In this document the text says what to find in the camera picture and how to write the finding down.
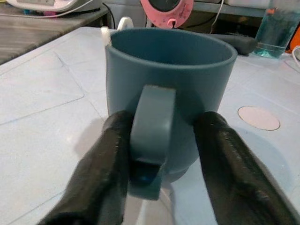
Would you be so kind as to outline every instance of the white table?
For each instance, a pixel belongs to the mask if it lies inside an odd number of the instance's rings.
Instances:
[[[300,212],[300,73],[292,58],[239,56],[219,113],[266,164]],[[31,225],[59,200],[107,118],[105,55],[97,28],[79,28],[0,66],[0,224]],[[264,131],[237,110],[281,122]],[[217,224],[196,161],[158,202],[130,197],[127,225]]]

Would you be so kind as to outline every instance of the mug rim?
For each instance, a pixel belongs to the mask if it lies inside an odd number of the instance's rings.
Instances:
[[[132,28],[132,29],[127,29],[127,30],[120,30],[120,31],[112,31],[111,32],[111,36],[114,35],[118,35],[119,33],[123,33],[123,32],[130,32],[131,30],[162,30],[160,28]],[[187,31],[187,30],[179,30],[179,29],[169,29],[169,30],[165,30],[166,32],[178,32],[178,33],[185,33],[188,35],[195,35],[195,36],[200,36],[202,38],[205,39],[210,39],[213,40],[215,42],[218,42],[219,44],[224,45],[227,49],[230,50],[230,52],[232,53],[231,57],[221,61],[221,62],[214,62],[214,63],[209,63],[209,64],[199,64],[199,65],[185,65],[185,64],[169,64],[169,63],[162,63],[162,62],[155,62],[155,61],[151,61],[151,60],[145,60],[145,59],[141,59],[138,58],[136,56],[124,53],[116,48],[114,48],[112,45],[107,45],[105,48],[114,53],[119,55],[120,57],[126,59],[126,60],[130,60],[136,63],[143,63],[146,64],[147,66],[152,66],[152,67],[158,67],[158,68],[167,68],[167,69],[207,69],[207,68],[214,68],[214,67],[219,67],[219,66],[223,66],[223,65],[227,65],[232,63],[233,61],[236,60],[238,53],[235,50],[235,48],[233,46],[231,46],[230,44],[219,40],[217,38],[214,37],[209,37],[208,35],[205,34],[201,34],[201,33],[196,33],[196,32],[192,32],[192,31]]]

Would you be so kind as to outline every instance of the table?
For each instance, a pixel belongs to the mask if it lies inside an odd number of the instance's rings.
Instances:
[[[300,69],[239,56],[219,113],[265,163],[300,212]],[[101,31],[76,29],[0,66],[0,224],[35,224],[60,199],[77,162],[107,118]],[[281,122],[276,131],[242,121],[256,105]],[[129,197],[125,225],[216,225],[197,160],[158,202]]]
[[[0,3],[0,14],[23,15],[23,10]],[[0,15],[0,65],[48,43],[72,30],[103,17],[108,23],[108,10],[75,13],[59,18],[37,19]]]

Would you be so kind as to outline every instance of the pink object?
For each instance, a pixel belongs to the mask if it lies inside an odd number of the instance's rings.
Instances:
[[[178,5],[169,12],[161,12],[155,9],[149,0],[141,0],[142,7],[151,22],[160,28],[170,29],[181,26],[189,17],[193,9],[194,0],[180,0]]]

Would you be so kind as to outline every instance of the mug handle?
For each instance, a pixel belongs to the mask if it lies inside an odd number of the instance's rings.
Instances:
[[[157,200],[171,144],[176,90],[146,85],[130,134],[131,195]]]

